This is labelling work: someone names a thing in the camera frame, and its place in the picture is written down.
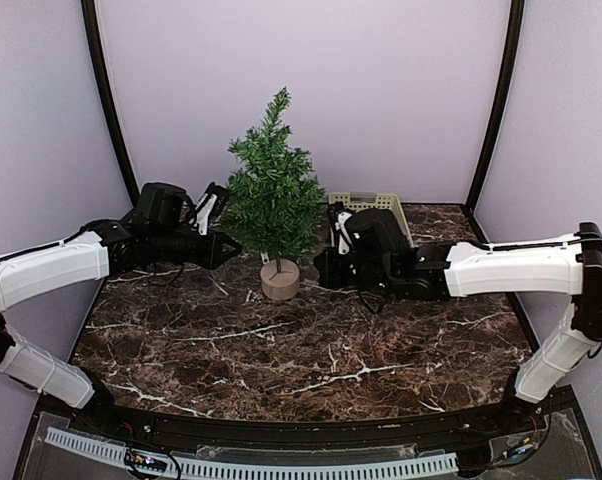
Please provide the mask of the small green christmas tree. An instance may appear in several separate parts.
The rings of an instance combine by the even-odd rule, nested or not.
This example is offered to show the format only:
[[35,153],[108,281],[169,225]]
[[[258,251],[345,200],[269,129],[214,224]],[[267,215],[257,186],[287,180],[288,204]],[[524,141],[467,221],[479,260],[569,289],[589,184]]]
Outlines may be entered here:
[[277,273],[285,259],[297,262],[316,248],[325,200],[311,152],[289,144],[293,131],[284,113],[291,103],[281,88],[260,123],[228,145],[238,168],[227,180],[224,225],[247,250],[267,255]]

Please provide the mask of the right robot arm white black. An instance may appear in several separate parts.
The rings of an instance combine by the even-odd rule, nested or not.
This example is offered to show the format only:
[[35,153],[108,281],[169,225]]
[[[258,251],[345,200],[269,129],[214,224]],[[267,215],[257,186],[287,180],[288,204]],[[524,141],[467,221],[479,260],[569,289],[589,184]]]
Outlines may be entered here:
[[459,241],[415,246],[386,209],[328,208],[331,246],[313,261],[322,287],[377,297],[441,301],[475,294],[550,292],[571,298],[540,349],[512,375],[507,399],[491,413],[502,434],[515,432],[530,405],[597,344],[602,344],[602,234],[592,222],[575,233],[521,243]]

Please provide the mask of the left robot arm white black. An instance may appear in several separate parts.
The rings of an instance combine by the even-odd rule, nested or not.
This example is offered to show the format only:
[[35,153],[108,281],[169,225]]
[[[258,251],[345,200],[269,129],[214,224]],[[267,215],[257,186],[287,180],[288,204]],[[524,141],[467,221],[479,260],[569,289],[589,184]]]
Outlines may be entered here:
[[178,186],[143,186],[122,219],[95,220],[69,237],[0,255],[0,373],[73,409],[101,436],[122,427],[121,412],[92,373],[58,359],[7,326],[4,312],[33,297],[84,281],[102,280],[158,263],[215,269],[242,248],[210,225],[228,190],[210,183],[198,202]]

